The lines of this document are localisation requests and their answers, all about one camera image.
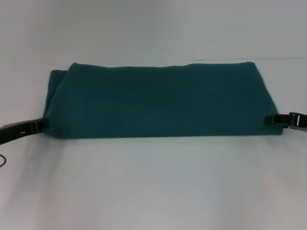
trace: black cord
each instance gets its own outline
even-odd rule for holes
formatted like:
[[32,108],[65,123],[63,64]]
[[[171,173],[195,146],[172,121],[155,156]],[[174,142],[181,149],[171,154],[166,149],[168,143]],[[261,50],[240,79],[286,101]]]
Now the black cord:
[[0,168],[1,168],[3,165],[5,165],[5,163],[6,163],[6,158],[5,158],[5,156],[3,156],[3,155],[1,155],[1,154],[0,154],[0,157],[2,157],[2,158],[4,159],[4,162],[0,165]]

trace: white surface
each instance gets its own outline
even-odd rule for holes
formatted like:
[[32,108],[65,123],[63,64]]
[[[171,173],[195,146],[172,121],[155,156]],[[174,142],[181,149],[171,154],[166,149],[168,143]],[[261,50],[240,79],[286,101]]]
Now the white surface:
[[[281,113],[307,113],[305,1],[2,0],[0,126],[41,117],[72,62],[254,61]],[[301,230],[307,135],[0,146],[2,230]]]

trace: teal fabric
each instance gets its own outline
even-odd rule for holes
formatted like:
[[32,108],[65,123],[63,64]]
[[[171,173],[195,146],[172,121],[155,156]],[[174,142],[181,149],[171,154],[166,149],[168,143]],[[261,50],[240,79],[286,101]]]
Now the teal fabric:
[[51,72],[44,117],[57,138],[280,135],[254,63]]

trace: white background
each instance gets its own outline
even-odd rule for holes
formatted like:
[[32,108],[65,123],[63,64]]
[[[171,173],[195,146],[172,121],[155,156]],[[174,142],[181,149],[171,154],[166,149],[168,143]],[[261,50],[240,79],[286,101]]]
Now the white background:
[[[0,126],[42,116],[73,62],[253,61],[280,113],[307,114],[304,0],[0,0]],[[307,134],[0,146],[2,230],[302,230]]]

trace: teal fabric bag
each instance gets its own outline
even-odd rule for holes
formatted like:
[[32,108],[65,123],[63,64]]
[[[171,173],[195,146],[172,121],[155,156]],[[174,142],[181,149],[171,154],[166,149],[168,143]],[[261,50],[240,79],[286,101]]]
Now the teal fabric bag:
[[280,135],[254,63],[51,72],[44,117],[57,138]]

